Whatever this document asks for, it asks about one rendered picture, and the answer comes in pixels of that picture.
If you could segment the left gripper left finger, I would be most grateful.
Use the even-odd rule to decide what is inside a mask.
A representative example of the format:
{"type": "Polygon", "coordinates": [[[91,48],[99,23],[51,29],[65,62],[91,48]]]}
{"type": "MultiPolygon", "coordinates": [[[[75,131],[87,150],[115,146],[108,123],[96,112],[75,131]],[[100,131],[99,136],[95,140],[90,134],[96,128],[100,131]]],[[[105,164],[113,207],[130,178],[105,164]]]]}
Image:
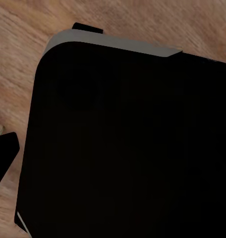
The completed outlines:
{"type": "Polygon", "coordinates": [[[0,181],[20,150],[16,132],[0,135],[0,181]]]}

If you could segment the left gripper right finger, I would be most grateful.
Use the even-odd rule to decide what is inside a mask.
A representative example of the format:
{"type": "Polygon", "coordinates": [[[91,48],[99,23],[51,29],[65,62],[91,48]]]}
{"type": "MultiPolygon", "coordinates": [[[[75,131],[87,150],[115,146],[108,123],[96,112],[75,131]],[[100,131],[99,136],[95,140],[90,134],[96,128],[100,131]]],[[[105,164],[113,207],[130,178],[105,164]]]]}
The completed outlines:
{"type": "Polygon", "coordinates": [[[219,134],[216,149],[226,163],[226,132],[219,134]]]}

